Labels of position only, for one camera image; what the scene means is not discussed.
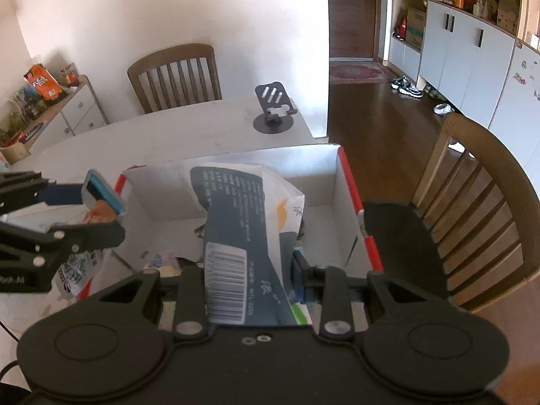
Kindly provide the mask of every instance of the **orange bottle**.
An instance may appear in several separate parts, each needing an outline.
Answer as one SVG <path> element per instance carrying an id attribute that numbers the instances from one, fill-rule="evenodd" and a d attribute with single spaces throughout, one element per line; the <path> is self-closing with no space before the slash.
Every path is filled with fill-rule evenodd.
<path id="1" fill-rule="evenodd" d="M 463 9 L 464 4 L 465 4 L 465 0 L 456 0 L 454 2 L 454 6 L 458 7 L 459 9 Z"/>

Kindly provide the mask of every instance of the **chair backrest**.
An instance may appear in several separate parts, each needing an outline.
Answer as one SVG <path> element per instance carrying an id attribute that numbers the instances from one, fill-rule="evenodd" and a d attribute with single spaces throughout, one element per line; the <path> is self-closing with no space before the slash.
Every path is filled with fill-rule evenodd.
<path id="1" fill-rule="evenodd" d="M 128 77 L 147 114 L 221 99 L 214 49 L 207 44 L 184 44 L 151 53 L 128 69 Z"/>
<path id="2" fill-rule="evenodd" d="M 449 150 L 452 139 L 465 152 Z M 476 312 L 538 275 L 538 196 L 503 143 L 474 121 L 445 116 L 411 203 L 438 246 L 455 304 Z"/>

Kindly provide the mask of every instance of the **wooden chair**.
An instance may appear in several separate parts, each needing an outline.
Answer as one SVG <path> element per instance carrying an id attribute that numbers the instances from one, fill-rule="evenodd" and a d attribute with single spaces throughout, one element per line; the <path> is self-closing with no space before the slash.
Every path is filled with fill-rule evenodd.
<path id="1" fill-rule="evenodd" d="M 202 59 L 206 61 L 207 71 L 203 68 Z M 192 61 L 196 61 L 198 78 L 193 71 Z M 190 80 L 189 86 L 186 83 L 186 69 Z M 145 78 L 141 78 L 143 73 L 146 73 Z M 210 77 L 210 86 L 205 73 Z M 160 91 L 156 89 L 156 76 Z M 165 108 L 221 99 L 214 49 L 207 44 L 184 44 L 151 53 L 128 69 L 128 77 L 146 114 Z M 177 81 L 180 81 L 181 93 Z M 154 105 L 150 104 L 150 98 L 147 96 L 149 90 Z"/>
<path id="2" fill-rule="evenodd" d="M 451 139 L 465 148 L 448 149 Z M 476 312 L 540 271 L 540 204 L 490 131 L 460 114 L 442 130 L 408 206 L 366 203 L 385 273 Z"/>

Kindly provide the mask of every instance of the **black sneaker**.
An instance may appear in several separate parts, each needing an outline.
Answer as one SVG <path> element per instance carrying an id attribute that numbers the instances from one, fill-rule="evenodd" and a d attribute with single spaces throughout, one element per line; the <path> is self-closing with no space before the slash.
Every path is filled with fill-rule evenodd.
<path id="1" fill-rule="evenodd" d="M 420 91 L 416 85 L 411 82 L 407 82 L 402 87 L 400 87 L 400 93 L 407 94 L 409 96 L 420 98 L 424 96 L 424 93 Z"/>
<path id="2" fill-rule="evenodd" d="M 390 82 L 390 86 L 393 89 L 398 89 L 403 87 L 407 82 L 409 82 L 407 78 L 405 76 L 401 76 L 400 78 L 394 79 L 392 82 Z"/>

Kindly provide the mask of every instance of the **white cardboard box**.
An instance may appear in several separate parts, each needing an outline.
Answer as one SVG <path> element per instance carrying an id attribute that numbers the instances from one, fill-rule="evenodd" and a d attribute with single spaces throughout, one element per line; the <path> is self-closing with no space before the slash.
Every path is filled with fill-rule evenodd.
<path id="1" fill-rule="evenodd" d="M 355 277 L 373 269 L 358 223 L 361 201 L 345 153 L 334 144 L 282 147 L 199 158 L 201 162 L 264 165 L 276 169 L 306 197 L 303 212 L 304 256 L 312 265 L 334 265 Z M 141 270 L 156 254 L 177 251 L 196 260 L 203 243 L 193 233 L 205 221 L 188 187 L 180 180 L 180 161 L 128 169 L 117 192 L 126 202 L 125 241 L 115 253 L 134 270 Z M 372 258 L 375 268 L 377 259 Z M 90 293 L 132 274 L 108 256 L 91 284 Z"/>

